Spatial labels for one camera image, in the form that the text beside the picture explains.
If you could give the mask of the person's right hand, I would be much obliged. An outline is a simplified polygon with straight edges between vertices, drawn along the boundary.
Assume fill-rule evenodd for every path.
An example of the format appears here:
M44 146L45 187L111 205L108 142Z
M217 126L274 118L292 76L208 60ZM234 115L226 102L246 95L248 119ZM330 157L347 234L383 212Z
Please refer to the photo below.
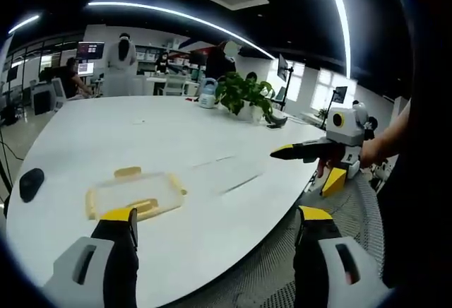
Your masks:
M373 164L381 164L381 161L386 159L385 140L383 136L374 138L372 140L365 141L363 143L361 153L360 153L360 167L362 169L368 168ZM332 168L334 160L319 160L317 165L317 177L320 179L323 176L324 169L326 167Z

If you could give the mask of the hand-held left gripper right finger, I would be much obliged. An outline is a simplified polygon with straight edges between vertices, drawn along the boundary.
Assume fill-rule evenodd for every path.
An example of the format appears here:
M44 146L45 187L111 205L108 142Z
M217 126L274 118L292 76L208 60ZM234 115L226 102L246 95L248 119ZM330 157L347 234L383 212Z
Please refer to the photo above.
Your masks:
M376 260L340 234L327 212L299 206L295 307L378 307L389 294Z

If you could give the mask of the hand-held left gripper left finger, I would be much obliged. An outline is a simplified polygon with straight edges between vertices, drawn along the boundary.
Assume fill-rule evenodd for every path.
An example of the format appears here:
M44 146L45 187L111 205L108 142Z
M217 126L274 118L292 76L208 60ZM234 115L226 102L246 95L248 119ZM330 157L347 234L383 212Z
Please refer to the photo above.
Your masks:
M137 209L105 213L89 237L77 239L43 286L55 307L136 307Z

